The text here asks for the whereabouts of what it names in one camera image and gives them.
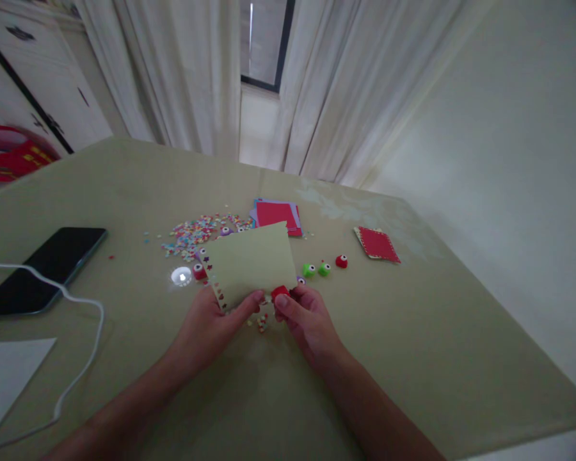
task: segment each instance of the drawer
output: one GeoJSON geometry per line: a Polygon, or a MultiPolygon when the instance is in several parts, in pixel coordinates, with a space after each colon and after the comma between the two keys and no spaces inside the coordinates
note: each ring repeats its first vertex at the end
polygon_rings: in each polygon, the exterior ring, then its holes
{"type": "Polygon", "coordinates": [[[49,26],[0,11],[0,47],[15,47],[62,63],[70,63],[60,32],[49,26]]]}

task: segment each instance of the curtain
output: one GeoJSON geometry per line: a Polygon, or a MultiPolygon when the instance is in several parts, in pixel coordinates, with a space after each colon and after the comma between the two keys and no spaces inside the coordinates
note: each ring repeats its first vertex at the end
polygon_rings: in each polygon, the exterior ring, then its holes
{"type": "Polygon", "coordinates": [[[296,83],[282,81],[268,166],[359,186],[432,74],[467,0],[313,3],[296,12],[285,69],[302,69],[296,83]]]}
{"type": "Polygon", "coordinates": [[[239,4],[79,0],[133,138],[239,158],[239,4]]]}

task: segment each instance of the smartphone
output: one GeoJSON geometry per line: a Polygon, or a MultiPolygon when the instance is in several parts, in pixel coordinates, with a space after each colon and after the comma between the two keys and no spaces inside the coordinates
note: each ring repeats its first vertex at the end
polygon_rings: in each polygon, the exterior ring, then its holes
{"type": "MultiPolygon", "coordinates": [[[[106,235],[106,229],[62,227],[24,264],[66,285],[106,235]]],[[[0,285],[0,316],[42,312],[61,295],[58,288],[38,280],[25,269],[17,269],[0,285]]]]}

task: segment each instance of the beige tablecloth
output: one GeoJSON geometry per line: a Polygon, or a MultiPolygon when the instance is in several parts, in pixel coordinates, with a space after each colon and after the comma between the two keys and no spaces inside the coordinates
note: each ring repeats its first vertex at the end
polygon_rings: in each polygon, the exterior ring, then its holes
{"type": "MultiPolygon", "coordinates": [[[[160,243],[201,214],[246,216],[255,197],[299,204],[307,239],[291,238],[295,273],[348,255],[347,270],[310,283],[346,346],[447,457],[576,428],[575,386],[405,201],[112,138],[0,191],[0,262],[22,262],[62,226],[109,231],[72,283],[73,294],[106,306],[97,360],[61,421],[1,450],[0,459],[46,452],[165,351],[198,286],[172,283],[184,263],[165,258],[160,243]],[[403,264],[367,258],[356,225],[388,232],[403,264]]],[[[7,275],[0,270],[0,282],[7,275]]],[[[65,300],[46,314],[0,320],[0,341],[58,338],[0,440],[51,418],[90,353],[97,321],[93,307],[65,300]]],[[[150,424],[138,451],[145,459],[362,457],[323,383],[276,323],[264,335],[243,327],[150,424]]]]}

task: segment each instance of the light green paper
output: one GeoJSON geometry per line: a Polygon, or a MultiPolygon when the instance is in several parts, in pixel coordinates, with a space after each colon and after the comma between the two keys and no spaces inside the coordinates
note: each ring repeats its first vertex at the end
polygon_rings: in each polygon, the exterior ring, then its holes
{"type": "Polygon", "coordinates": [[[278,286],[296,286],[286,222],[235,232],[205,248],[212,266],[209,282],[222,311],[237,307],[257,289],[270,295],[278,286]]]}

